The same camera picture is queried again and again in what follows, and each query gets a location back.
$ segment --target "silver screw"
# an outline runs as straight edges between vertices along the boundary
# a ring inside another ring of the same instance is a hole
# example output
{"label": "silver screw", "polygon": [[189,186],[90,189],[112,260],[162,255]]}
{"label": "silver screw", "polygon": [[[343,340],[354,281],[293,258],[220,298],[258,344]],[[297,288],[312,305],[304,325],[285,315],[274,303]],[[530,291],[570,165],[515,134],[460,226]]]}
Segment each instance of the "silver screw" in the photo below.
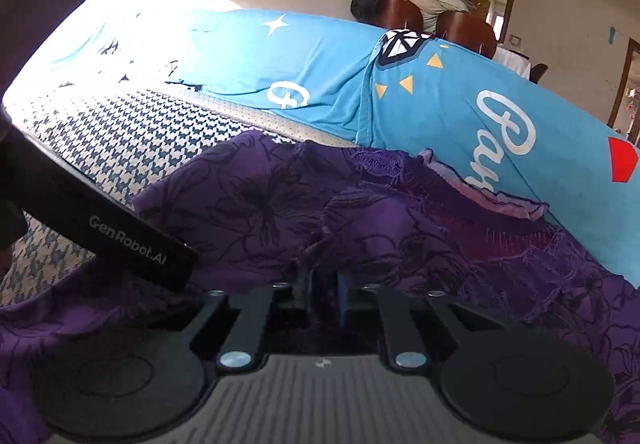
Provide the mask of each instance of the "silver screw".
{"label": "silver screw", "polygon": [[402,368],[420,368],[427,362],[427,356],[420,352],[402,352],[396,356],[396,364]]}
{"label": "silver screw", "polygon": [[231,352],[225,352],[218,359],[222,366],[226,368],[242,368],[247,366],[252,361],[251,354],[242,352],[242,350],[232,350]]}

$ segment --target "wooden chair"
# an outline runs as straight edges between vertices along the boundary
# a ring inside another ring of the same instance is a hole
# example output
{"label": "wooden chair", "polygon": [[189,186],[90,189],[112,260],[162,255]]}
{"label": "wooden chair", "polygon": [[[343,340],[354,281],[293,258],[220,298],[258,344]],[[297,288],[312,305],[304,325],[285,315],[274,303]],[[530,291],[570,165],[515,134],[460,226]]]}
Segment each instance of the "wooden chair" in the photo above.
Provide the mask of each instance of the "wooden chair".
{"label": "wooden chair", "polygon": [[371,25],[386,30],[423,30],[420,8],[408,0],[382,0]]}
{"label": "wooden chair", "polygon": [[493,59],[498,41],[492,27],[482,18],[458,11],[438,16],[436,36]]}
{"label": "wooden chair", "polygon": [[537,85],[538,82],[540,81],[540,78],[542,78],[545,75],[545,72],[548,70],[549,70],[549,66],[545,65],[544,63],[538,63],[537,65],[534,65],[533,67],[531,67],[531,74],[529,76],[529,81]]}

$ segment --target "purple floral fabric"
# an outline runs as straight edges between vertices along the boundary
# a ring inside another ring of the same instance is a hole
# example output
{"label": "purple floral fabric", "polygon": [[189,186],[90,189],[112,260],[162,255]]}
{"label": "purple floral fabric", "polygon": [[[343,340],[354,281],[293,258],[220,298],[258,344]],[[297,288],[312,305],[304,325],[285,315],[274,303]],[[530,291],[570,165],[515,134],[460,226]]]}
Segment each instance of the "purple floral fabric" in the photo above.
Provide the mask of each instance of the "purple floral fabric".
{"label": "purple floral fabric", "polygon": [[[590,348],[616,381],[602,437],[640,442],[640,299],[544,205],[488,197],[442,163],[399,151],[277,144],[245,132],[197,156],[134,199],[140,215],[196,249],[176,295],[107,261],[82,265],[33,300],[0,311],[0,442],[48,436],[28,365],[66,338],[168,309],[202,291],[245,293],[313,269],[318,318],[291,345],[320,347],[335,317],[335,276],[409,296],[441,289]],[[350,337],[331,332],[349,351]]]}

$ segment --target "houndstooth pattern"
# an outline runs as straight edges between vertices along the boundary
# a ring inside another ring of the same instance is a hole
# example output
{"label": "houndstooth pattern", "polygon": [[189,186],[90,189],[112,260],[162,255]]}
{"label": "houndstooth pattern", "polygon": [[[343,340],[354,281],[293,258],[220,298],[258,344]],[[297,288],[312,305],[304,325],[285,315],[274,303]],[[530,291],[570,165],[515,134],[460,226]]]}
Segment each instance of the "houndstooth pattern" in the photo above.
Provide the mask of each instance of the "houndstooth pattern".
{"label": "houndstooth pattern", "polygon": [[[255,129],[206,108],[150,90],[82,96],[55,92],[7,103],[22,123],[114,199],[129,198],[206,148]],[[271,134],[277,142],[289,139]],[[28,217],[0,285],[0,303],[36,296],[92,257],[86,249]]]}

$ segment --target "yellow triangle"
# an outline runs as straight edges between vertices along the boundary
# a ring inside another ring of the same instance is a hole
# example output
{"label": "yellow triangle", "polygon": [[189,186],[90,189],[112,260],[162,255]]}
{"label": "yellow triangle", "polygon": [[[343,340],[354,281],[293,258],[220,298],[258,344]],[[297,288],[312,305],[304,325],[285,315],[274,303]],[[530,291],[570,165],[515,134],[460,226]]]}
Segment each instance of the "yellow triangle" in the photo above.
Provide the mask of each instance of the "yellow triangle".
{"label": "yellow triangle", "polygon": [[413,94],[414,93],[414,77],[413,76],[409,76],[408,78],[404,78],[400,84],[402,85],[402,87],[404,87],[404,89],[409,92],[409,94]]}
{"label": "yellow triangle", "polygon": [[444,65],[442,64],[442,60],[437,54],[431,56],[431,59],[427,62],[429,67],[435,67],[438,69],[444,69]]}
{"label": "yellow triangle", "polygon": [[382,99],[386,92],[386,85],[376,83],[376,92],[378,93],[378,97]]}

